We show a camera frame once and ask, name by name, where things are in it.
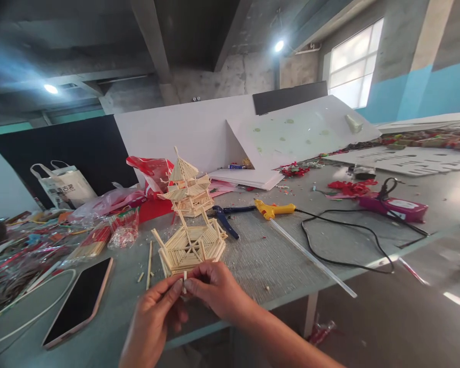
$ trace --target popsicle stick pagoda model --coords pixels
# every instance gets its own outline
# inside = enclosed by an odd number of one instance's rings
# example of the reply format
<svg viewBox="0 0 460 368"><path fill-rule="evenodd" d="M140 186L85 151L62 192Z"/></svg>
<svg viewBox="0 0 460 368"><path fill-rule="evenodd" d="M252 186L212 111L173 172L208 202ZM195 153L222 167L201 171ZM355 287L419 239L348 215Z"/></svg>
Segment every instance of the popsicle stick pagoda model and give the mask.
<svg viewBox="0 0 460 368"><path fill-rule="evenodd" d="M217 219L208 219L202 206L198 212L203 216L204 226L187 226L184 216L178 210L182 226L165 244L157 230L152 230L152 234L160 245L158 253L162 260L165 277L184 273L184 271L189 272L207 259L216 262L225 250L225 239L228 235L220 227Z"/></svg>
<svg viewBox="0 0 460 368"><path fill-rule="evenodd" d="M177 153L177 162L170 175L170 181L173 184L168 186L168 193L158 196L170 200L172 209L180 211L183 216L197 217L200 214L200 207L203 207L205 211L213 207L214 203L208 191L210 178L205 175L196 179L199 170L180 158L177 147L174 148Z"/></svg>

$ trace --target fingernail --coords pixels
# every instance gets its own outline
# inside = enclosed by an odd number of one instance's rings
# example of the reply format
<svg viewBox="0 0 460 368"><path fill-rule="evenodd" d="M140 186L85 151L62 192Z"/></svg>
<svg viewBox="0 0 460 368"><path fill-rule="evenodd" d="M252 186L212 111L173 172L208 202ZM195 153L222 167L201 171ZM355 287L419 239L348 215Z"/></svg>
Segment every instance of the fingernail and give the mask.
<svg viewBox="0 0 460 368"><path fill-rule="evenodd" d="M186 286L186 289L191 289L193 287L193 281L191 279L187 279L185 282L184 282L184 285Z"/></svg>
<svg viewBox="0 0 460 368"><path fill-rule="evenodd" d="M182 279L179 279L175 282L174 285L172 285L172 289L174 290L174 292L176 293L180 293L182 292Z"/></svg>

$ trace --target hand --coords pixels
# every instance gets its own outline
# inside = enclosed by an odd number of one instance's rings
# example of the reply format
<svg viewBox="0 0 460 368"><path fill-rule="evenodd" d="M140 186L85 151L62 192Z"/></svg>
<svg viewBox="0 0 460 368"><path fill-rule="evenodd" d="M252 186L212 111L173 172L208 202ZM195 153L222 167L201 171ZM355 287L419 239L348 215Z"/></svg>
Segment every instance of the hand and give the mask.
<svg viewBox="0 0 460 368"><path fill-rule="evenodd" d="M167 340L167 326L175 332L188 321L179 298L182 275L160 281L140 297L119 362L121 368L151 368L156 365Z"/></svg>
<svg viewBox="0 0 460 368"><path fill-rule="evenodd" d="M235 326L243 323L257 306L222 262L200 263L188 273L185 287L208 304L218 317Z"/></svg>

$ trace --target floor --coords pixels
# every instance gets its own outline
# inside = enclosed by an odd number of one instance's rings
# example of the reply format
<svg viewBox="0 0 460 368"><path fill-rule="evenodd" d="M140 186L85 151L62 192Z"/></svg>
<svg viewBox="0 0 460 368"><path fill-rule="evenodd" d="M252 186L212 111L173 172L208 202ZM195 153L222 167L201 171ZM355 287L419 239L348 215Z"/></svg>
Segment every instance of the floor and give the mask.
<svg viewBox="0 0 460 368"><path fill-rule="evenodd" d="M321 350L351 368L460 367L460 230L403 259L426 284L398 261L393 275L367 272L349 280L355 300L339 287L319 294L319 321L337 324ZM299 307L276 314L296 329L290 317ZM184 349L199 354L199 367L236 366L230 335L223 330Z"/></svg>

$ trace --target phone screen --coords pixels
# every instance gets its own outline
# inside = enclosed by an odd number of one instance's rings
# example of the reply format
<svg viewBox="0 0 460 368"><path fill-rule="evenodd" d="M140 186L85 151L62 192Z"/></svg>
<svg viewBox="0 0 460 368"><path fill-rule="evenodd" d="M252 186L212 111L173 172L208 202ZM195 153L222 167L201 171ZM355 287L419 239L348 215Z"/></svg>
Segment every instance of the phone screen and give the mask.
<svg viewBox="0 0 460 368"><path fill-rule="evenodd" d="M107 270L111 258L99 262L83 270L78 276L71 293L61 308L54 325L44 340L43 345L60 337L65 332L89 319L102 288L102 283L107 277Z"/></svg>

